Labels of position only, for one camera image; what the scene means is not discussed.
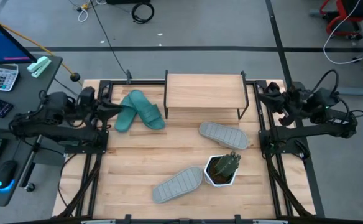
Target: potted plant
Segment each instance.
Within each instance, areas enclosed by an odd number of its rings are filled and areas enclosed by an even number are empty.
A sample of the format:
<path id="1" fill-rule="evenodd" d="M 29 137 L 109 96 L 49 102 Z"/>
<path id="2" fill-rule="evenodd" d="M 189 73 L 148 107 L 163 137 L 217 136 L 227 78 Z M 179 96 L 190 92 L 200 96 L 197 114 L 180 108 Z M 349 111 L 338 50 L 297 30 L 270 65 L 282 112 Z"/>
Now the potted plant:
<path id="1" fill-rule="evenodd" d="M 211 156 L 205 166 L 205 181 L 215 187 L 230 186 L 236 178 L 241 156 L 230 154 Z"/>

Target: white cable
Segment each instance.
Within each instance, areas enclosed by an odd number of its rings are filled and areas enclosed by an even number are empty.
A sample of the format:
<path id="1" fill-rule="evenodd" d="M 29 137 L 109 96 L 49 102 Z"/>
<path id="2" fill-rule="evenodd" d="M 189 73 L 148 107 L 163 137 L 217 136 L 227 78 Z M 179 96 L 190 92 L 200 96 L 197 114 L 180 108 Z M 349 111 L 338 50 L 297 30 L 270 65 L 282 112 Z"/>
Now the white cable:
<path id="1" fill-rule="evenodd" d="M 82 10 L 82 11 L 80 12 L 80 15 L 78 16 L 78 21 L 80 21 L 80 22 L 84 22 L 84 21 L 86 21 L 86 20 L 88 19 L 88 17 L 89 17 L 89 13 L 88 13 L 88 11 L 86 11 L 85 9 L 82 9 L 82 8 L 81 8 L 81 10 Z M 82 14 L 83 14 L 84 12 L 86 13 L 86 17 L 85 17 L 84 19 L 82 19 L 82 20 L 81 20 L 81 16 L 82 16 Z"/>
<path id="2" fill-rule="evenodd" d="M 106 2 L 104 3 L 100 3 L 99 0 L 96 0 L 96 3 L 99 4 L 99 5 L 103 5 L 103 4 L 107 4 Z"/>
<path id="3" fill-rule="evenodd" d="M 328 44 L 328 42 L 329 42 L 329 40 L 331 39 L 331 37 L 333 36 L 333 34 L 335 33 L 335 31 L 339 28 L 339 26 L 340 25 L 342 25 L 342 23 L 344 22 L 344 21 L 346 21 L 352 14 L 353 14 L 353 12 L 356 10 L 356 8 L 358 7 L 358 4 L 360 4 L 360 2 L 361 2 L 361 0 L 358 0 L 358 2 L 357 2 L 357 4 L 356 4 L 356 6 L 354 7 L 354 9 L 350 12 L 350 14 L 341 22 L 341 23 L 339 23 L 336 27 L 335 27 L 335 29 L 333 29 L 333 31 L 332 31 L 332 33 L 331 33 L 331 35 L 329 35 L 329 37 L 328 37 L 328 39 L 326 40 L 326 42 L 325 42 L 325 44 L 324 44 L 324 47 L 323 47 L 323 51 L 324 51 L 324 54 L 325 54 L 325 57 L 330 61 L 330 62 L 332 62 L 332 63 L 334 63 L 334 64 L 336 64 L 336 65 L 346 65 L 346 64 L 349 64 L 349 63 L 353 63 L 353 62 L 358 62 L 358 61 L 360 61 L 360 60 L 363 60 L 363 57 L 362 58 L 357 58 L 357 59 L 355 59 L 355 60 L 352 60 L 352 61 L 350 61 L 350 62 L 334 62 L 334 61 L 332 61 L 329 57 L 328 57 L 328 55 L 326 54 L 326 52 L 325 52 L 325 47 L 326 47 L 326 45 Z"/>

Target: succulent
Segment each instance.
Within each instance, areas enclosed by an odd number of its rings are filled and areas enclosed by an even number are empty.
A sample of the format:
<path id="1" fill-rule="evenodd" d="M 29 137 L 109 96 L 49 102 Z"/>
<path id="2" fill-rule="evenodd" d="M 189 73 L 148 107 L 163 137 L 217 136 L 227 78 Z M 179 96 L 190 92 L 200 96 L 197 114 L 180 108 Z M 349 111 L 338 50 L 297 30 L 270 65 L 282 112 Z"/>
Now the succulent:
<path id="1" fill-rule="evenodd" d="M 216 175 L 221 175 L 223 177 L 229 177 L 233 174 L 239 165 L 239 160 L 241 156 L 232 151 L 230 154 L 224 155 L 219 159 L 219 162 L 215 165 Z"/>

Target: gray slipper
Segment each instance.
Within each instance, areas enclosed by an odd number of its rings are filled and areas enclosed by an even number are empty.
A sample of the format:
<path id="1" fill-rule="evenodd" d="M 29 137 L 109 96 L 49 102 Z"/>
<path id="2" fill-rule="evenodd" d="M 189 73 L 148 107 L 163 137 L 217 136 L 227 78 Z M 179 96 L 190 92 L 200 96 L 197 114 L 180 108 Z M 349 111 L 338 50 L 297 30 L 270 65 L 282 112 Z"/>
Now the gray slipper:
<path id="1" fill-rule="evenodd" d="M 204 122 L 200 125 L 200 134 L 231 149 L 247 149 L 248 136 L 237 128 Z"/>
<path id="2" fill-rule="evenodd" d="M 202 168 L 190 167 L 152 190 L 152 200 L 164 203 L 197 189 L 202 183 Z"/>

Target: wooden platform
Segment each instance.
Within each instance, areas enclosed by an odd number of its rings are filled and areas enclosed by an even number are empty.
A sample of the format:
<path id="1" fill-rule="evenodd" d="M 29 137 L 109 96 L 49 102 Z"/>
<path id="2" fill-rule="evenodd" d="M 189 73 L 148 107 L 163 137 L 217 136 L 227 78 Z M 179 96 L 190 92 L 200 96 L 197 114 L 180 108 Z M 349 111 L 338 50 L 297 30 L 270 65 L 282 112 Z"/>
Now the wooden platform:
<path id="1" fill-rule="evenodd" d="M 245 108 L 242 75 L 168 74 L 168 108 Z"/>
<path id="2" fill-rule="evenodd" d="M 99 80 L 85 80 L 84 84 L 96 89 L 98 85 Z M 142 90 L 164 113 L 163 85 L 114 86 L 112 102 L 120 103 L 133 89 Z M 124 218 L 125 214 L 146 219 L 232 219 L 235 214 L 242 218 L 275 218 L 267 166 L 260 153 L 254 92 L 251 86 L 247 90 L 251 104 L 240 121 L 235 109 L 177 108 L 165 120 L 164 130 L 146 128 L 139 117 L 127 133 L 116 132 L 112 127 L 100 170 L 94 218 Z M 113 117 L 109 124 L 114 125 L 115 120 Z M 198 127 L 203 121 L 240 128 L 248 135 L 248 150 L 238 151 L 242 159 L 234 185 L 216 188 L 203 181 L 188 195 L 163 204 L 153 203 L 152 189 L 157 184 L 189 166 L 204 166 L 211 155 L 230 153 L 230 149 L 199 135 Z M 315 213 L 303 162 L 292 155 L 282 157 L 291 191 L 308 211 Z M 60 190 L 66 202 L 80 187 L 84 161 L 85 155 L 77 155 L 64 168 Z M 281 190 L 278 192 L 286 215 Z M 64 208 L 57 196 L 53 214 Z"/>

